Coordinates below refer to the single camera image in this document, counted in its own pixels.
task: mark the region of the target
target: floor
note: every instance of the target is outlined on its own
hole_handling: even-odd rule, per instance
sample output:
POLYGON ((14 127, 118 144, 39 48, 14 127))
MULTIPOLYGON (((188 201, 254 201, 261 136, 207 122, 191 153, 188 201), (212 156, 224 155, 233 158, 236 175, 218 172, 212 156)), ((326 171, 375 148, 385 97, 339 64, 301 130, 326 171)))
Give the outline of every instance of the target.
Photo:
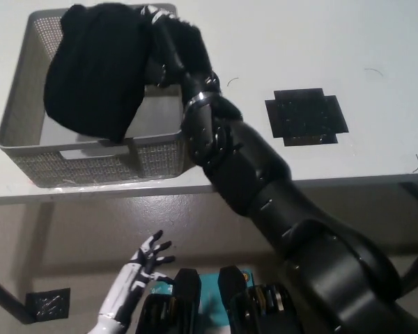
MULTIPOLYGON (((418 203, 398 186, 304 191, 381 245, 401 272, 418 252, 418 203)), ((0 282, 21 299, 71 288, 68 319, 23 326, 0 309, 0 334, 87 333, 121 265, 160 228, 178 258, 165 273, 238 264, 259 282, 275 275, 264 238, 215 193, 0 206, 0 282)), ((418 316, 418 290, 401 304, 418 316)))

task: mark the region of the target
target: robot fingers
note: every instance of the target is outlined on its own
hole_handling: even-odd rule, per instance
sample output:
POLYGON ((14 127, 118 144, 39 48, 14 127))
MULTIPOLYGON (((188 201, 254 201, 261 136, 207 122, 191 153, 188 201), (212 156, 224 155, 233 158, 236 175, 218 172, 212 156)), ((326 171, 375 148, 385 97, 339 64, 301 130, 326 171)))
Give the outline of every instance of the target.
POLYGON ((155 273, 152 273, 150 277, 152 280, 156 280, 157 282, 164 282, 170 285, 175 284, 175 281, 173 279, 164 275, 163 273, 158 273, 157 271, 155 273))
POLYGON ((149 254, 149 252, 152 251, 153 244, 162 237, 162 233, 163 231, 159 230, 154 235, 145 240, 145 242, 141 245, 140 248, 142 253, 144 253, 145 255, 149 254))
POLYGON ((155 267, 158 267, 164 263, 172 263, 173 261, 175 261, 174 256, 160 256, 156 258, 155 267))
POLYGON ((156 245, 153 248, 153 254, 157 255, 159 252, 161 251, 165 251, 166 249, 168 249, 170 246, 172 246, 172 241, 168 241, 168 242, 164 242, 163 244, 160 245, 156 245))

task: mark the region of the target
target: robotic hand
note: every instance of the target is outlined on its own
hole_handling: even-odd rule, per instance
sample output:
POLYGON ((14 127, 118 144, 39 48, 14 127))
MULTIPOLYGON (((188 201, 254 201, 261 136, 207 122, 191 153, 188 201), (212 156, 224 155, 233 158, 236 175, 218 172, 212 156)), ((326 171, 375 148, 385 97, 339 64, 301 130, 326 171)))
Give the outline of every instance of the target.
POLYGON ((89 334, 126 333, 147 284, 152 280, 173 284, 172 279, 154 271, 159 265, 175 260, 174 256, 158 256, 172 245, 170 241, 155 245, 161 236, 159 231, 149 237, 121 269, 99 311, 98 323, 89 334))

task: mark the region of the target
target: white table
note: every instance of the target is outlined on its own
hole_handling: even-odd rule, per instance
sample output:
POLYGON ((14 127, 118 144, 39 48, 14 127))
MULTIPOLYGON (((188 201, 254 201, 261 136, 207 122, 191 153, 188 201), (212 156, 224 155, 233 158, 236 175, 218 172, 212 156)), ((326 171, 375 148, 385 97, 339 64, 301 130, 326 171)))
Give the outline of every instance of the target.
MULTIPOLYGON (((418 181, 418 0, 171 2, 200 27, 225 96, 289 163, 294 180, 418 181), (350 132, 334 145, 285 147, 272 137, 265 100, 274 90, 319 87, 337 96, 350 132)), ((72 3, 0 0, 0 119, 28 15, 72 3)), ((169 180, 39 189, 0 151, 3 204, 206 191, 200 168, 169 180)))

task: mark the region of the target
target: robotic arm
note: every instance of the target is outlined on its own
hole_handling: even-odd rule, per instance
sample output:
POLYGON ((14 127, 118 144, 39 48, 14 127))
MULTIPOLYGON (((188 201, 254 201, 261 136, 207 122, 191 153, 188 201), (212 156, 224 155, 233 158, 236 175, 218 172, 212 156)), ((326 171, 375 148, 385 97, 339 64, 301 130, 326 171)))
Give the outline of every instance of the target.
POLYGON ((138 305, 147 284, 151 280, 173 284, 173 280, 155 267, 175 260, 174 256, 158 257, 160 251, 168 249, 170 241, 155 246, 162 231, 149 237, 124 265, 99 311, 98 323, 89 334, 124 334, 132 322, 132 313, 138 305))
POLYGON ((293 300, 309 305, 331 333, 418 333, 396 304, 401 280, 388 258, 306 198, 286 162, 222 97, 199 30, 181 22, 188 33, 172 35, 179 19, 150 6, 144 13, 151 18, 167 75, 182 88, 182 131, 191 160, 282 257, 293 300), (193 38, 187 47, 181 35, 193 38), (202 60, 199 65, 195 58, 202 60))

